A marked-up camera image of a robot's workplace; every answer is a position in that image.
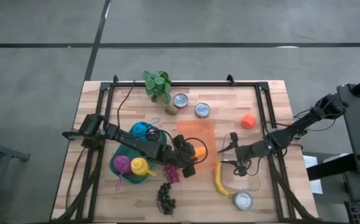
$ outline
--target tin can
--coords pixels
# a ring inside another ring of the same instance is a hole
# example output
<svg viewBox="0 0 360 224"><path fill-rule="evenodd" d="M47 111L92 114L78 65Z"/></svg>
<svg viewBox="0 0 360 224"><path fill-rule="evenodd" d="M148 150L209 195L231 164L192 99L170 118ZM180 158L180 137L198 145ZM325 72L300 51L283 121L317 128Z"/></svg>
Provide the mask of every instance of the tin can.
<svg viewBox="0 0 360 224"><path fill-rule="evenodd" d="M183 93L174 95L173 104L176 108L182 109L188 106L188 97Z"/></svg>
<svg viewBox="0 0 360 224"><path fill-rule="evenodd" d="M200 119L205 119L210 115L210 107L206 103L199 103L195 107L195 115Z"/></svg>
<svg viewBox="0 0 360 224"><path fill-rule="evenodd" d="M253 205L253 198L249 195L249 193L245 191L240 191L236 194L234 198L234 203L240 210L249 210Z"/></svg>

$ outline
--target potted plant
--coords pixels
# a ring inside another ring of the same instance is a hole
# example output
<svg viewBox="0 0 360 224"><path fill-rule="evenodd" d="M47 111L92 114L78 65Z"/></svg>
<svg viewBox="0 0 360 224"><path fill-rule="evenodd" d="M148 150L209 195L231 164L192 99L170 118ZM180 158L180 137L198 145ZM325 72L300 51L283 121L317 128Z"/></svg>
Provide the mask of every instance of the potted plant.
<svg viewBox="0 0 360 224"><path fill-rule="evenodd" d="M143 74L145 80L145 91L150 95L150 100L156 103L158 97L162 97L165 104L172 100L170 96L171 81L167 72L148 72Z"/></svg>

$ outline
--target floor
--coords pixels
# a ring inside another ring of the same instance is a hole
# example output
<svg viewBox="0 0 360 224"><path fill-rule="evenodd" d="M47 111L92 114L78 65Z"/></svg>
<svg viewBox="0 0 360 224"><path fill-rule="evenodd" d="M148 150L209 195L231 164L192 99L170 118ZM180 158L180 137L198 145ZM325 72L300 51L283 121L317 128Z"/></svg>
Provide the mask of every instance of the floor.
<svg viewBox="0 0 360 224"><path fill-rule="evenodd" d="M182 44L199 42L215 44ZM0 144L32 154L10 165L0 223L48 220L68 144L60 133L83 81L140 80L144 70L285 80L297 113L360 81L360 0L0 0ZM302 144L351 152L342 119ZM348 220L341 202L317 207L325 220Z"/></svg>

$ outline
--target orange ball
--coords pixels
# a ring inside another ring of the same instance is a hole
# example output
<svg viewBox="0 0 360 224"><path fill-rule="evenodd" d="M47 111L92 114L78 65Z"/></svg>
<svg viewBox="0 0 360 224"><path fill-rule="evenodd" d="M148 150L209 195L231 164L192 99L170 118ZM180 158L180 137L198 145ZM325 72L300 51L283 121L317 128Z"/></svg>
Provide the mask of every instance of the orange ball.
<svg viewBox="0 0 360 224"><path fill-rule="evenodd" d="M244 128L252 129L252 128L254 128L254 125L256 125L256 119L253 116L251 116L249 114L243 116L243 118L242 118L242 126Z"/></svg>

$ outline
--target green plate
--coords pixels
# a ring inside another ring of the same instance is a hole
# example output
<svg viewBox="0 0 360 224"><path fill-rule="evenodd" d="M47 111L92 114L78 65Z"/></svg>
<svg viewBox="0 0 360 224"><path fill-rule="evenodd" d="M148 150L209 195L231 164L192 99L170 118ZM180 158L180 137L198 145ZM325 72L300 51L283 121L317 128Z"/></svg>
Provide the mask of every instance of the green plate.
<svg viewBox="0 0 360 224"><path fill-rule="evenodd" d="M161 134L161 138L160 138L160 143L161 144L166 144L167 143L167 137L165 134ZM109 162L109 168L111 169L112 173L116 174L117 176L120 176L120 172L118 172L115 167L113 166L113 160L116 156L127 156L128 158L130 158L130 160L133 160L137 157L142 157L141 154L134 150L131 149L130 147L127 147L123 144L121 144L118 149L116 150L115 154L113 155L111 161ZM154 162L150 162L148 161L148 165L149 165L149 169L153 170L155 168L156 163ZM123 175L122 178L126 181L128 181L131 184L141 184L144 180L146 180L146 178L148 178L148 176L146 177L140 177L138 175L135 174L126 174Z"/></svg>

